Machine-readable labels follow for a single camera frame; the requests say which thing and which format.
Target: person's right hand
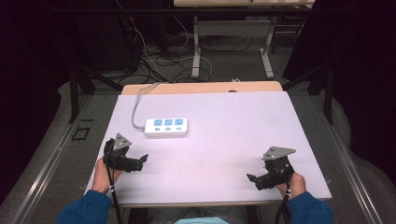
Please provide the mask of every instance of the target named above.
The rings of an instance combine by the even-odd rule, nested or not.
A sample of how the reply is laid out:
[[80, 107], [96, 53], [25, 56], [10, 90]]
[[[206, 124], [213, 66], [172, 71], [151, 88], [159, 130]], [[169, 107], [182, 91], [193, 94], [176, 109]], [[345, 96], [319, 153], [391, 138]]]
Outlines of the person's right hand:
[[[299, 175], [296, 172], [294, 172], [294, 174], [291, 176], [289, 185], [291, 190], [291, 195], [289, 196], [289, 200], [306, 192], [305, 179], [302, 175]], [[282, 195], [282, 197], [285, 197], [286, 183], [276, 185], [276, 187], [277, 189], [279, 189], [279, 192]]]

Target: light blue fabric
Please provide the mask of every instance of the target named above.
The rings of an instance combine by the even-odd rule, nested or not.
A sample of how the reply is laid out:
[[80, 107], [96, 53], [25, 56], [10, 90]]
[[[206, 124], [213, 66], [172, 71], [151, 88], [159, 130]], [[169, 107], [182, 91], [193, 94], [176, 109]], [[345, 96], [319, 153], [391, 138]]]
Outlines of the light blue fabric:
[[183, 218], [177, 221], [175, 224], [229, 224], [223, 221], [219, 217], [195, 217], [195, 218]]

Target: sleeve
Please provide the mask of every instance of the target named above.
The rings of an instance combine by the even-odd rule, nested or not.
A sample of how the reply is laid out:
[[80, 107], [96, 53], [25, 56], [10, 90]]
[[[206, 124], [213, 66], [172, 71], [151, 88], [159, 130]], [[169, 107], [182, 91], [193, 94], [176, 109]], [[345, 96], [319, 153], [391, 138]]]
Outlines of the sleeve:
[[56, 223], [106, 224], [110, 205], [107, 195], [90, 189], [81, 199], [68, 204], [56, 217]]
[[330, 206], [305, 192], [288, 201], [291, 213], [291, 223], [327, 224], [332, 223], [332, 209]]

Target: person's left hand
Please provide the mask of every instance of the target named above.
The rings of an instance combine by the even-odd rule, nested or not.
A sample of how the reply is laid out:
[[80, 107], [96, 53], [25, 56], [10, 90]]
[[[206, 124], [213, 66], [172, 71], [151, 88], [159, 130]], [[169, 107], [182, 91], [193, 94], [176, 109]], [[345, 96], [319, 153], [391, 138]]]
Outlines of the person's left hand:
[[[114, 183], [117, 182], [120, 175], [123, 173], [122, 170], [114, 170]], [[106, 165], [103, 162], [103, 157], [96, 162], [95, 175], [93, 177], [92, 189], [98, 192], [107, 194], [110, 181], [108, 180]]]

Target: power strip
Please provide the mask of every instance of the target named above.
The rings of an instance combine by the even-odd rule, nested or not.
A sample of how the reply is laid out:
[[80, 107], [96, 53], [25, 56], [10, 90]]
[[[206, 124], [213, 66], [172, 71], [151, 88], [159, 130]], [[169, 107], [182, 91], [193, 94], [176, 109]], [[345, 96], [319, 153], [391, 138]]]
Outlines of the power strip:
[[185, 118], [148, 119], [145, 135], [147, 137], [184, 136], [189, 129]]

